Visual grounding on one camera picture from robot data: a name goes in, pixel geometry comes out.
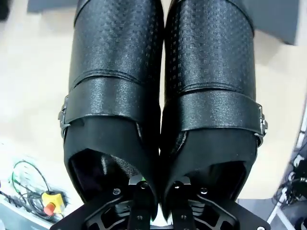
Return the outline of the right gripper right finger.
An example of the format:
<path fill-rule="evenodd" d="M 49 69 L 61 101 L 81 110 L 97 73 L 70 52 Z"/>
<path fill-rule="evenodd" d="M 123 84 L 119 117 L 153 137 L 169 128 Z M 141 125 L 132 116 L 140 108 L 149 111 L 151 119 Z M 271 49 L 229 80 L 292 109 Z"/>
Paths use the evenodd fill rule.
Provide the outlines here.
<path fill-rule="evenodd" d="M 188 202 L 189 185 L 190 179 L 184 176 L 171 187 L 171 214 L 175 230 L 192 229 L 192 212 Z"/>

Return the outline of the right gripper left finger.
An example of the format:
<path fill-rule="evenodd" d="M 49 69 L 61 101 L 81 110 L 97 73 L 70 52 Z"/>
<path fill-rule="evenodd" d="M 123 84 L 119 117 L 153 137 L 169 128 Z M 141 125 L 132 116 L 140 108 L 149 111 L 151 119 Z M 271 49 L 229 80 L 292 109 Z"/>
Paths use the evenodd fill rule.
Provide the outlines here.
<path fill-rule="evenodd" d="M 130 178 L 133 199 L 130 206 L 129 230 L 149 230 L 154 207 L 152 191 L 144 178 L 138 174 Z"/>

